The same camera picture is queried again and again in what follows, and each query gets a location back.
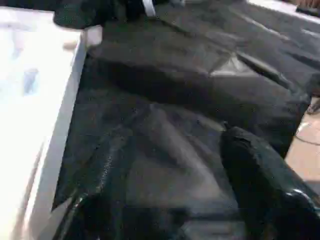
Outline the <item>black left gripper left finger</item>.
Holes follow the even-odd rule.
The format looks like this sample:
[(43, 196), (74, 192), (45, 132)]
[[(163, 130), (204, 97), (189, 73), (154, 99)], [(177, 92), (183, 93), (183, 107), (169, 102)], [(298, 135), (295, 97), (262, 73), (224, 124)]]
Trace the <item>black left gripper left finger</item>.
[(55, 240), (116, 238), (116, 150), (97, 148), (70, 177), (59, 183), (55, 204), (70, 200)]

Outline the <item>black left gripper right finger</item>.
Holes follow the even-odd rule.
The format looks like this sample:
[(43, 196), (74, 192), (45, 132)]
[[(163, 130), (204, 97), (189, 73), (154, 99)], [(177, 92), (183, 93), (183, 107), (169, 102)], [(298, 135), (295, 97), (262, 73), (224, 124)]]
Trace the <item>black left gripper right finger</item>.
[(286, 163), (290, 138), (223, 125), (221, 162), (247, 239), (319, 239), (320, 196)]

